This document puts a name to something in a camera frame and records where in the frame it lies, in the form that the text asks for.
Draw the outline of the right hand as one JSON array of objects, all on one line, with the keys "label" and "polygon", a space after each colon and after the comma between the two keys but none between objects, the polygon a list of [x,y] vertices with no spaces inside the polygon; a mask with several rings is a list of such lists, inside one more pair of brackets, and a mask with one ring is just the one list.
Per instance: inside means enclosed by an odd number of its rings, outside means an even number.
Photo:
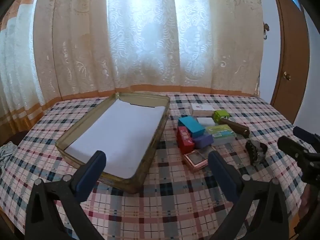
[{"label": "right hand", "polygon": [[310,203],[312,202],[312,188],[310,184],[306,184],[301,196],[301,204],[298,210],[299,219],[302,219],[309,211]]}]

